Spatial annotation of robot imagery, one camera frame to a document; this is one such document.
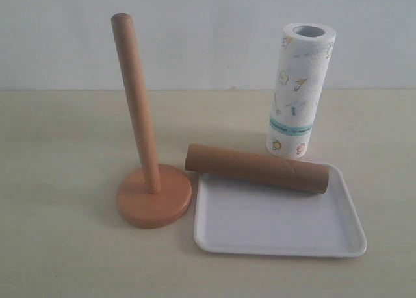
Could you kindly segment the brown cardboard tube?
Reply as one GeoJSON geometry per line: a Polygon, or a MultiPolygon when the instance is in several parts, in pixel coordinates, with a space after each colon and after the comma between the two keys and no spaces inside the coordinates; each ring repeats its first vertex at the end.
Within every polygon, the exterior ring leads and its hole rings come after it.
{"type": "Polygon", "coordinates": [[[319,194],[330,178],[324,164],[198,144],[189,145],[185,169],[319,194]]]}

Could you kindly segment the printed white paper towel roll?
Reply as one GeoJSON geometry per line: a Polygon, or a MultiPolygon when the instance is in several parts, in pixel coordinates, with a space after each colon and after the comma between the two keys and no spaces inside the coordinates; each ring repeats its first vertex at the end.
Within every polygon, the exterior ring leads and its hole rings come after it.
{"type": "Polygon", "coordinates": [[[335,38],[333,28],[319,23],[283,28],[266,138],[272,155],[305,155],[335,38]]]}

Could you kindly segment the wooden paper towel holder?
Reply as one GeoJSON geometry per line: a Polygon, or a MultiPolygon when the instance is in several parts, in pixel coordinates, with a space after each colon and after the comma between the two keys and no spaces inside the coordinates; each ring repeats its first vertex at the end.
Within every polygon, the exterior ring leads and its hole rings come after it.
{"type": "Polygon", "coordinates": [[[132,17],[117,13],[111,23],[141,163],[121,181],[116,193],[117,209],[135,227],[165,227],[187,211],[192,199],[191,181],[181,169],[159,163],[132,17]]]}

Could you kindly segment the white rectangular plastic tray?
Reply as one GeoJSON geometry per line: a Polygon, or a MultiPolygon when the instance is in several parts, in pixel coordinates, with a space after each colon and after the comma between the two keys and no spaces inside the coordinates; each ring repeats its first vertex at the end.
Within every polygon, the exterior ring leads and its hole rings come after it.
{"type": "Polygon", "coordinates": [[[341,171],[312,194],[209,174],[198,181],[194,240],[204,251],[355,258],[367,239],[341,171]]]}

